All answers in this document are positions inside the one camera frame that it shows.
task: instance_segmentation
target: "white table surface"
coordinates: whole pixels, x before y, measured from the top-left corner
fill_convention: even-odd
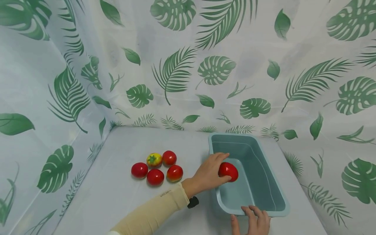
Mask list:
[[[259,138],[261,145],[278,144]],[[130,169],[152,152],[172,150],[183,178],[191,177],[201,159],[208,155],[208,133],[155,128],[118,127],[106,140],[54,235],[104,235],[114,224],[139,205],[166,190],[147,186],[146,179],[134,180]],[[287,217],[272,218],[270,235],[327,235],[279,148],[264,148],[272,170],[290,203]],[[154,235],[231,235],[230,221],[216,219],[209,193],[199,194],[200,204],[175,213]],[[241,223],[246,234],[248,224]]]

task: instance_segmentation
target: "left hand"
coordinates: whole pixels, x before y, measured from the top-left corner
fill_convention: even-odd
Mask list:
[[[218,176],[219,166],[230,154],[215,153],[210,155],[198,168],[192,178],[183,180],[182,186],[188,198],[205,191],[216,188],[231,180],[231,176]]]

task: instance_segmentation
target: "beige arm sleeve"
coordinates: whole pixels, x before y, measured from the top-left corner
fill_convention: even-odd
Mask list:
[[[125,216],[111,229],[111,234],[152,235],[166,219],[188,204],[182,184],[178,183]]]

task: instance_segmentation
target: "toy tomato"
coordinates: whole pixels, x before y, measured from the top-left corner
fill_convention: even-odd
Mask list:
[[[136,178],[142,179],[145,178],[147,172],[149,171],[147,165],[143,162],[138,162],[132,166],[130,172]]]
[[[151,169],[146,179],[151,186],[159,186],[163,183],[164,174],[159,169]]]
[[[230,182],[234,182],[238,179],[239,173],[234,165],[229,162],[223,162],[219,166],[218,176],[231,176]]]
[[[167,166],[172,166],[176,163],[176,154],[173,151],[167,150],[162,155],[163,163]]]
[[[151,153],[147,157],[146,163],[150,167],[158,167],[162,164],[162,156],[159,153]]]
[[[183,177],[183,168],[178,165],[173,165],[167,170],[167,179],[171,182],[181,180]]]

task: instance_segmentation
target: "human hand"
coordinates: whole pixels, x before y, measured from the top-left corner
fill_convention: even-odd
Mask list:
[[[185,179],[182,186],[188,198],[205,191],[216,188],[231,180],[231,176],[218,177],[219,166],[230,154],[211,154],[198,168],[192,178]]]
[[[242,206],[241,209],[248,216],[249,226],[246,235],[268,235],[270,229],[270,217],[266,211],[260,211],[256,206]],[[240,235],[239,222],[235,215],[231,215],[232,235]]]

